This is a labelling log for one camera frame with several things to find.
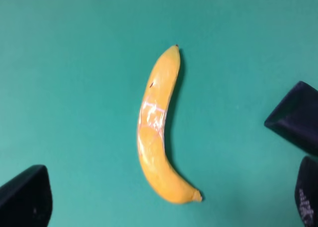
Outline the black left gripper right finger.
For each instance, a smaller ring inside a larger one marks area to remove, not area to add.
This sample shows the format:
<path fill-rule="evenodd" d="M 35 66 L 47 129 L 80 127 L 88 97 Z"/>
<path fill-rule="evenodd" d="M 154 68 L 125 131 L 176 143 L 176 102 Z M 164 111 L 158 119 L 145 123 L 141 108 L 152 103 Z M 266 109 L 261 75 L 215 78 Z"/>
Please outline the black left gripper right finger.
<path fill-rule="evenodd" d="M 306 156 L 302 159 L 296 186 L 295 202 L 305 227 L 318 226 L 318 162 Z"/>

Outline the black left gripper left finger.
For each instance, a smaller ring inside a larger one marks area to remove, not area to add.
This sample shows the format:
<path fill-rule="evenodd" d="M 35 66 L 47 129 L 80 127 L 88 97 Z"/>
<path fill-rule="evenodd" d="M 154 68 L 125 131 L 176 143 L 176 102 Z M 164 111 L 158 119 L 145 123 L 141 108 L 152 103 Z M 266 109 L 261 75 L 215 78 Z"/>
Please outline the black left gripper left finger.
<path fill-rule="evenodd" d="M 0 187 L 2 227 L 47 227 L 53 212 L 48 168 L 35 164 Z"/>

